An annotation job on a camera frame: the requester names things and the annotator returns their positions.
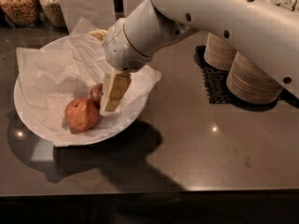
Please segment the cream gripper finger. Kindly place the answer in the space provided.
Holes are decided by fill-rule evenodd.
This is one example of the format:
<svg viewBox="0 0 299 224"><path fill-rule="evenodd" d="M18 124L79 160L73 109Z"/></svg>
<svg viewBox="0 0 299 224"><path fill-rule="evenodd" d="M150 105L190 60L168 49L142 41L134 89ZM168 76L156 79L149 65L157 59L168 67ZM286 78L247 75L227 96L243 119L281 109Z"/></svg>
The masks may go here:
<svg viewBox="0 0 299 224"><path fill-rule="evenodd" d="M100 102L100 114L108 116L117 111L121 99L131 84L131 75L127 73L105 74L103 96Z"/></svg>
<svg viewBox="0 0 299 224"><path fill-rule="evenodd" d="M90 35L98 39L100 42L104 42L107 37L107 30L96 29L90 32Z"/></svg>

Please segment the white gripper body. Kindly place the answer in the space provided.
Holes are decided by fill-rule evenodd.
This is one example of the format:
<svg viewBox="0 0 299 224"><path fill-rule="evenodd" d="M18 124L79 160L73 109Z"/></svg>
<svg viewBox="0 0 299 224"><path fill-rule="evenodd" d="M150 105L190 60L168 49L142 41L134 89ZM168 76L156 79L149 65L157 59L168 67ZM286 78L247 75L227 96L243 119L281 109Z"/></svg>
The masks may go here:
<svg viewBox="0 0 299 224"><path fill-rule="evenodd" d="M106 34L104 50L107 62L124 73L135 73L150 63L152 58L140 53L125 33L126 19L119 19Z"/></svg>

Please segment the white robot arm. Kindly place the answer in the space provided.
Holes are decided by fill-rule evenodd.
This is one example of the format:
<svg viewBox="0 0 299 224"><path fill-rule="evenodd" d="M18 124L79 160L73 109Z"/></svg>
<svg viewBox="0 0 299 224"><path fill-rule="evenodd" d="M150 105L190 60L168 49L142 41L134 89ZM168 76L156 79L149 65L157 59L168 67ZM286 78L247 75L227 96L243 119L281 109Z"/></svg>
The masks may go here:
<svg viewBox="0 0 299 224"><path fill-rule="evenodd" d="M280 86L299 97L299 15L263 0L144 0L111 26L104 39L107 63L101 114L114 112L128 77L161 48L200 30L226 40Z"/></svg>

